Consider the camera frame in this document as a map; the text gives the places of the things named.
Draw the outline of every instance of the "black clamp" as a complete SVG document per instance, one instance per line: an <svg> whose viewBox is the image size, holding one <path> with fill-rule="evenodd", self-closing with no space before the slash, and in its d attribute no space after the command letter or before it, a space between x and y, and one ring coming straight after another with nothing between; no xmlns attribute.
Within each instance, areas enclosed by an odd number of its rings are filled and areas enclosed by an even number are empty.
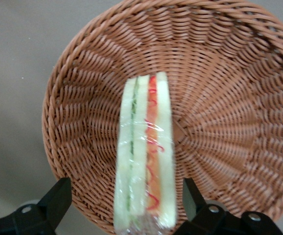
<svg viewBox="0 0 283 235"><path fill-rule="evenodd" d="M55 235L72 202L71 180L60 179L37 203L0 219L0 235Z"/></svg>
<svg viewBox="0 0 283 235"><path fill-rule="evenodd" d="M184 179L182 196L188 220L174 235L283 235L263 213L247 211L237 218L218 205L207 204L193 179Z"/></svg>

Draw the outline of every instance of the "tomato slice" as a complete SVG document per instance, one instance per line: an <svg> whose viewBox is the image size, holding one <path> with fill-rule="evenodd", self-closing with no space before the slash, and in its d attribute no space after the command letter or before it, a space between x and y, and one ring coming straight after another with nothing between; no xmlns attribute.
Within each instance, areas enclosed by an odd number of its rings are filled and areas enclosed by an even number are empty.
<svg viewBox="0 0 283 235"><path fill-rule="evenodd" d="M152 76L149 81L147 119L147 192L148 192L148 213L158 216L161 199L159 160L158 151L164 151L164 148L157 142L157 90L156 76Z"/></svg>

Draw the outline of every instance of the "basket weave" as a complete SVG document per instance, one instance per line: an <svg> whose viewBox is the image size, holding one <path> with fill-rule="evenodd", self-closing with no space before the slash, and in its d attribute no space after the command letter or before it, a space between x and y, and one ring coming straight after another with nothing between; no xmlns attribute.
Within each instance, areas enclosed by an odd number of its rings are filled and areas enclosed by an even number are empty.
<svg viewBox="0 0 283 235"><path fill-rule="evenodd" d="M283 214L283 24L241 0L125 0L89 22L50 77L45 150L74 205L114 233L124 83L166 71L174 123L178 224L182 180L240 216Z"/></svg>

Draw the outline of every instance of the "plastic wrap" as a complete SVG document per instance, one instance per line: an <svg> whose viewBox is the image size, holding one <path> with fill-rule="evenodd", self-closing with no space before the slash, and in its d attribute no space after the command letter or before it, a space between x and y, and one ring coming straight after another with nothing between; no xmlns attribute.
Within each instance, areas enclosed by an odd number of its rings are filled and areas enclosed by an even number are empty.
<svg viewBox="0 0 283 235"><path fill-rule="evenodd" d="M167 76L129 79L120 112L114 227L164 234L176 224L172 113Z"/></svg>

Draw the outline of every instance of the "gray surface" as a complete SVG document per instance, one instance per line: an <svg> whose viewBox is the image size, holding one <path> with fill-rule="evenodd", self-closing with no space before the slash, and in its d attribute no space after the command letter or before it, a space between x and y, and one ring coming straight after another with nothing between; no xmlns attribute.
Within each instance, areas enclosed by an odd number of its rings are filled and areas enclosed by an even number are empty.
<svg viewBox="0 0 283 235"><path fill-rule="evenodd" d="M55 183L41 132L47 80L72 37L119 0L0 0L0 216ZM283 21L283 0L253 0ZM283 217L278 222L283 230ZM104 234L75 208L59 235Z"/></svg>

